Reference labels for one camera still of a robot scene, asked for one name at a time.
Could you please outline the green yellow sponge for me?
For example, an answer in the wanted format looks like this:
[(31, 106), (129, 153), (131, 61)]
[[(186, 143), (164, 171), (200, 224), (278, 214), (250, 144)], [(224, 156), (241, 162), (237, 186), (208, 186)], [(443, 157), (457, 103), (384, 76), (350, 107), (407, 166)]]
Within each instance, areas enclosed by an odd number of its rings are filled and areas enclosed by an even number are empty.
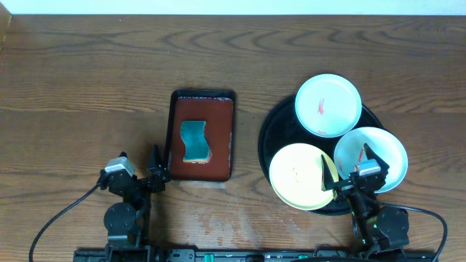
[(181, 123), (181, 140), (185, 145), (183, 162), (205, 164), (211, 150), (205, 137), (206, 121), (189, 120)]

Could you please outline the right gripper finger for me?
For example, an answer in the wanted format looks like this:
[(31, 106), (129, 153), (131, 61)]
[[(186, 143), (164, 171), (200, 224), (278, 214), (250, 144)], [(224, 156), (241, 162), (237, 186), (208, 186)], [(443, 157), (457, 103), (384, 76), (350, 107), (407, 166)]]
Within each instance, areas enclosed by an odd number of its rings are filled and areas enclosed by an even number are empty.
[(323, 155), (320, 158), (321, 158), (322, 171), (323, 171), (321, 189), (322, 191), (333, 190), (335, 188), (335, 181), (333, 179), (328, 163)]
[(381, 157), (379, 157), (367, 143), (364, 143), (363, 147), (368, 160), (374, 160), (381, 167), (381, 170), (388, 170), (390, 168), (388, 163), (386, 163)]

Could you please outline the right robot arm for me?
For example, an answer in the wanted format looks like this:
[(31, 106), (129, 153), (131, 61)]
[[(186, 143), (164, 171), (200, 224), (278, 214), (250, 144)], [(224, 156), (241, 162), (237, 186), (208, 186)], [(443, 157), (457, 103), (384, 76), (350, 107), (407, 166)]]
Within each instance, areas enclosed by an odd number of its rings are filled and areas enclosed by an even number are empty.
[(368, 157), (355, 165), (348, 179), (335, 181), (325, 157), (320, 157), (323, 168), (322, 190), (331, 191), (334, 199), (349, 203), (356, 235), (362, 246), (357, 254), (369, 258), (376, 253), (400, 250), (409, 243), (408, 213), (401, 207), (389, 207), (376, 200), (376, 191), (385, 185), (390, 166), (368, 144), (363, 145)]

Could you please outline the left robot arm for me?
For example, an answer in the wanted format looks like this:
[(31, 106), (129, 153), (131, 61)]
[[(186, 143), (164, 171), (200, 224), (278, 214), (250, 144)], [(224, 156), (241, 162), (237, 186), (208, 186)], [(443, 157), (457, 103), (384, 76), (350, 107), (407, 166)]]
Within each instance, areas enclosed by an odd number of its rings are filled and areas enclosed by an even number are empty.
[(170, 181), (158, 146), (151, 151), (147, 170), (149, 177), (137, 178), (133, 164), (122, 152), (100, 171), (100, 188), (122, 198), (104, 215), (108, 232), (106, 261), (167, 260), (167, 251), (149, 242), (151, 195), (164, 191), (165, 184)]

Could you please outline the yellow plate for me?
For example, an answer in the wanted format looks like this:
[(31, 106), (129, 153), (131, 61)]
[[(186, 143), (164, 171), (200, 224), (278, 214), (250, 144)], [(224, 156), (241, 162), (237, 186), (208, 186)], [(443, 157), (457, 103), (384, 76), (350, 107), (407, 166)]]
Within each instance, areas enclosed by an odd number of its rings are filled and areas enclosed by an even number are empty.
[(337, 181), (337, 168), (321, 149), (306, 143), (281, 148), (269, 166), (269, 179), (276, 195), (287, 205), (300, 210), (317, 210), (329, 204), (333, 193), (322, 190), (322, 158)]

